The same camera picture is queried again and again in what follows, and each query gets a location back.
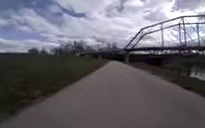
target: riverbank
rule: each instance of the riverbank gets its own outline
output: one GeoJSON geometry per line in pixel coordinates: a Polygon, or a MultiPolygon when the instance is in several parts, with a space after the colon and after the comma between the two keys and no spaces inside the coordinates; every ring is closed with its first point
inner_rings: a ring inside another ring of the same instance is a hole
{"type": "Polygon", "coordinates": [[[141,63],[135,63],[130,65],[148,71],[151,74],[160,76],[161,78],[173,82],[184,89],[195,92],[205,97],[205,81],[199,80],[197,78],[190,78],[186,75],[181,75],[177,71],[171,70],[170,68],[167,68],[165,66],[156,67],[141,63]]]}
{"type": "Polygon", "coordinates": [[[187,70],[192,66],[205,69],[205,56],[174,57],[169,61],[164,62],[163,65],[168,68],[180,68],[184,70],[187,70]]]}

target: water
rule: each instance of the water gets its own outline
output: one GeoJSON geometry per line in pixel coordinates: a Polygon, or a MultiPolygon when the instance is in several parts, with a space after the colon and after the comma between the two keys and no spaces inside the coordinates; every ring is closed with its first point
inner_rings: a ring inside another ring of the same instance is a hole
{"type": "Polygon", "coordinates": [[[199,80],[205,81],[205,68],[192,66],[192,67],[188,67],[187,71],[178,69],[177,72],[183,76],[197,78],[199,80]]]}
{"type": "Polygon", "coordinates": [[[205,81],[205,69],[192,67],[189,76],[205,81]]]}

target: treeline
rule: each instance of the treeline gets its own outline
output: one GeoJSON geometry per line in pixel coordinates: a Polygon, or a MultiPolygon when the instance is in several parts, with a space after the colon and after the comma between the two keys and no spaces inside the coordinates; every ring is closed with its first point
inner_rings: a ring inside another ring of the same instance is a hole
{"type": "Polygon", "coordinates": [[[118,49],[116,43],[107,43],[106,45],[100,46],[99,48],[93,48],[84,41],[74,41],[74,42],[61,44],[60,47],[53,48],[50,51],[44,48],[43,49],[31,48],[28,50],[28,53],[43,54],[43,55],[45,54],[61,55],[61,54],[75,54],[80,52],[112,50],[112,49],[118,49]]]}

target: metal truss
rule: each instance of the metal truss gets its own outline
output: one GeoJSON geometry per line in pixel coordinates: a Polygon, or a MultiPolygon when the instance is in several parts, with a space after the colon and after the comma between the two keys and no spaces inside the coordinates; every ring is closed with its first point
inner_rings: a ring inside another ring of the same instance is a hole
{"type": "Polygon", "coordinates": [[[145,40],[161,49],[205,47],[205,15],[181,16],[144,27],[130,40],[125,50],[148,49],[151,46],[144,43],[145,40]]]}

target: bridge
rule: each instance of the bridge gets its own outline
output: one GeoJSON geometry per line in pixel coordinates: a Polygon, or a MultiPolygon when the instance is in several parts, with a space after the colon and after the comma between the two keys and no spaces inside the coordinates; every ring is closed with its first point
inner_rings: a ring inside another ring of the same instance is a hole
{"type": "Polygon", "coordinates": [[[142,28],[128,42],[117,50],[84,52],[81,55],[124,57],[132,54],[150,55],[191,55],[205,51],[205,15],[180,16],[142,28]]]}

